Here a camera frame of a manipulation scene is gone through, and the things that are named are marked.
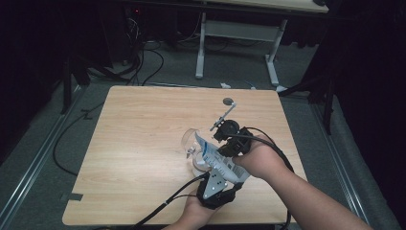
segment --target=human hand holding device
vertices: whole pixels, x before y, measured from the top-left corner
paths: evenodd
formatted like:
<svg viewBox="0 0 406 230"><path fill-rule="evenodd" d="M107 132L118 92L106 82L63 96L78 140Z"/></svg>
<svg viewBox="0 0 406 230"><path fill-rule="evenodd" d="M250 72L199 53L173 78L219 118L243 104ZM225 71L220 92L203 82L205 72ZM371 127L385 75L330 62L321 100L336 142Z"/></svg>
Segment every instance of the human hand holding device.
<svg viewBox="0 0 406 230"><path fill-rule="evenodd" d="M257 137L275 144L265 135L258 135ZM270 175L289 171L283 160L272 148L255 140L251 142L250 151L247 154L234 157L233 162L243 167L252 176L264 180Z"/></svg>
<svg viewBox="0 0 406 230"><path fill-rule="evenodd" d="M174 224L164 228L165 230L196 230L205 226L218 209L203 207L196 197L196 191L192 191L186 200L182 216Z"/></svg>

